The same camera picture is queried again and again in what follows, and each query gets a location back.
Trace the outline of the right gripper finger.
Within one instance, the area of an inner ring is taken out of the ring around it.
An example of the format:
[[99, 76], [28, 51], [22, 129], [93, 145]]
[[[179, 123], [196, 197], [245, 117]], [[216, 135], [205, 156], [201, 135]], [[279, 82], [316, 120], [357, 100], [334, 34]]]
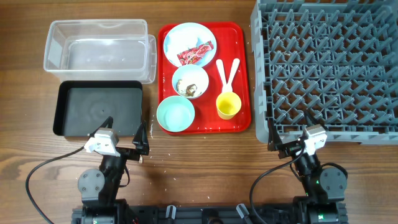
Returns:
[[275, 126], [273, 119], [268, 119], [268, 128], [269, 128], [268, 150], [279, 151], [283, 143], [279, 136], [277, 127]]
[[315, 119], [315, 117], [312, 116], [308, 110], [304, 111], [304, 117], [305, 117], [305, 121], [307, 123], [306, 130], [310, 130], [310, 129], [321, 129], [322, 131], [326, 130], [324, 122]]

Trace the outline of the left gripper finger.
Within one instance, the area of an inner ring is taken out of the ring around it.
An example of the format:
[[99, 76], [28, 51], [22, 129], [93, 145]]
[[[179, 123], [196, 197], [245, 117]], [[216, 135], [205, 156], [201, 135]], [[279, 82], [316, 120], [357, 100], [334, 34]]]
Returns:
[[147, 123], [143, 121], [136, 134], [134, 135], [134, 139], [132, 140], [133, 145], [136, 147], [136, 151], [140, 155], [149, 155], [149, 141], [147, 137]]
[[94, 136], [95, 133], [100, 129], [100, 128], [112, 128], [113, 127], [113, 117], [109, 116], [97, 129], [95, 129], [92, 133], [89, 134], [89, 136]]

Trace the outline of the mint green bowl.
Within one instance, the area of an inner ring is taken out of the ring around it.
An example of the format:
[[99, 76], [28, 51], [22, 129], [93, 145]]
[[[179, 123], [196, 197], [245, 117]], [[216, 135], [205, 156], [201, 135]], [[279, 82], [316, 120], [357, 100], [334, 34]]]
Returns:
[[190, 100], [182, 96], [170, 96], [160, 102], [156, 116], [162, 128], [178, 133], [193, 123], [195, 109]]

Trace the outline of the yellow plastic cup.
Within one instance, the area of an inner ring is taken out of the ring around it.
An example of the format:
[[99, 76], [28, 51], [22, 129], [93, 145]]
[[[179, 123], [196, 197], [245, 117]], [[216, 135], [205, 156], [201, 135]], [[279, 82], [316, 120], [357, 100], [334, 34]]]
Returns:
[[233, 118], [241, 109], [242, 101], [234, 92], [224, 92], [218, 95], [216, 99], [216, 109], [221, 119]]

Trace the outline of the small light blue bowl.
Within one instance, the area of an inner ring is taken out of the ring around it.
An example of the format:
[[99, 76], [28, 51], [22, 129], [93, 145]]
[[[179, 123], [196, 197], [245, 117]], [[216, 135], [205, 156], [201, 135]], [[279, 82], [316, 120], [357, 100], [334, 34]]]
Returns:
[[[207, 72], [202, 67], [200, 67], [198, 65], [192, 65], [192, 64], [183, 65], [183, 66], [179, 67], [172, 75], [172, 87], [176, 93], [177, 93], [176, 85], [177, 85], [177, 81], [179, 79], [191, 80], [193, 83], [195, 83], [199, 87], [202, 94], [204, 94], [204, 92], [206, 92], [209, 82], [210, 82]], [[196, 97], [185, 97], [185, 96], [184, 97], [189, 100], [193, 100], [193, 99], [199, 98], [200, 96], [202, 96], [202, 94], [199, 96], [196, 96]]]

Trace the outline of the red snack wrapper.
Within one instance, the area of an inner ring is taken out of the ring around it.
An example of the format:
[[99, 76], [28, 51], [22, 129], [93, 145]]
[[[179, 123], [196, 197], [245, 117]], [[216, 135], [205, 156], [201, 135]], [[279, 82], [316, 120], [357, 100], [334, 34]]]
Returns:
[[181, 65], [196, 64], [199, 62], [209, 51], [213, 50], [213, 43], [209, 40], [204, 44], [199, 45], [183, 51], [177, 55], [177, 58]]

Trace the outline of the white napkin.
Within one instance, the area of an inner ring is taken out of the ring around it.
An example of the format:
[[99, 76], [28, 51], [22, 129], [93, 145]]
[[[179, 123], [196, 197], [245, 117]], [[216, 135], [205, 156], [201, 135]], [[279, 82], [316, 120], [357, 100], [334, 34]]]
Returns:
[[178, 55], [179, 53], [197, 46], [198, 38], [187, 31], [175, 31], [169, 33], [167, 52]]

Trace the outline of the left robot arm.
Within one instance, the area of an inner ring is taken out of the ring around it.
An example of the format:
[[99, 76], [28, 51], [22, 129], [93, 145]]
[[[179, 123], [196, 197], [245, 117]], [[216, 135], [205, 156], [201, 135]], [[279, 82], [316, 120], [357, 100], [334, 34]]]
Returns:
[[97, 169], [88, 169], [78, 179], [83, 207], [72, 213], [72, 223], [138, 223], [138, 216], [130, 209], [125, 199], [117, 199], [123, 187], [121, 179], [128, 173], [127, 161], [142, 163], [143, 156], [149, 154], [147, 124], [143, 121], [132, 140], [134, 148], [118, 147], [118, 135], [112, 129], [113, 118], [105, 122], [89, 135], [83, 146], [87, 152], [102, 155]]

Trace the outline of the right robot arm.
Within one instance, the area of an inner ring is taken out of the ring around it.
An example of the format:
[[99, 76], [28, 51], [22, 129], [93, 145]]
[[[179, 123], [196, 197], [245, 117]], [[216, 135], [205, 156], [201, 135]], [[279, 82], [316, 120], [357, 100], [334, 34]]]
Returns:
[[303, 185], [305, 196], [294, 197], [291, 204], [268, 209], [275, 223], [348, 223], [345, 190], [348, 173], [342, 166], [329, 162], [321, 164], [316, 150], [324, 147], [327, 128], [308, 111], [304, 112], [307, 127], [296, 140], [283, 143], [277, 127], [268, 121], [271, 151], [279, 158], [291, 157], [291, 170]]

